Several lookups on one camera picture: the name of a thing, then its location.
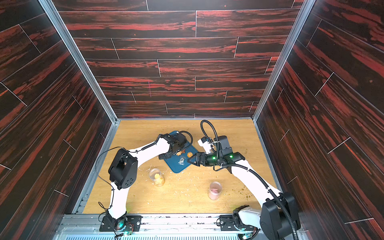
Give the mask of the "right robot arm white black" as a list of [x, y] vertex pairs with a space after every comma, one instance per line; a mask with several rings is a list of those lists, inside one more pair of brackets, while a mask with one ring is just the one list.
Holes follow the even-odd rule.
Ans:
[[288, 236], [292, 236], [294, 240], [299, 239], [301, 223], [295, 198], [267, 183], [239, 152], [227, 155], [198, 152], [188, 158], [188, 163], [197, 167], [213, 167], [216, 172], [228, 170], [258, 200], [261, 211], [250, 206], [241, 206], [234, 210], [233, 223], [237, 229], [242, 231], [254, 227], [262, 230], [269, 240], [282, 240]]

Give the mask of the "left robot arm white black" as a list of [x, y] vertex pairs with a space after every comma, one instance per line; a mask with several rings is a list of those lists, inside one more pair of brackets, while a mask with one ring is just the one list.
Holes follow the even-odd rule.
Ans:
[[173, 134], [160, 134], [157, 139], [143, 147], [126, 150], [120, 148], [115, 155], [108, 173], [111, 186], [110, 206], [105, 208], [106, 218], [117, 231], [121, 231], [126, 225], [126, 202], [130, 187], [137, 179], [139, 167], [152, 158], [160, 160], [170, 159], [192, 145], [193, 138], [187, 141], [184, 134], [191, 136], [187, 131], [179, 131]]

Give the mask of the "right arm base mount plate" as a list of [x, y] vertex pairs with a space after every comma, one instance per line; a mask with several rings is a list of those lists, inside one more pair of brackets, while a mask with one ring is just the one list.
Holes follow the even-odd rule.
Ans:
[[259, 229], [258, 227], [244, 225], [243, 223], [241, 223], [239, 218], [237, 217], [234, 218], [233, 215], [220, 215], [216, 221], [216, 225], [220, 228], [221, 231], [224, 231], [224, 232], [228, 232], [228, 231], [252, 232]]

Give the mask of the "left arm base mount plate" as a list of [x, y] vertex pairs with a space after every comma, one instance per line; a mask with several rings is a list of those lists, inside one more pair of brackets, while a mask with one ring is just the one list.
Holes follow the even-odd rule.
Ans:
[[142, 223], [142, 216], [127, 215], [114, 219], [109, 215], [104, 216], [100, 225], [100, 232], [138, 232]]

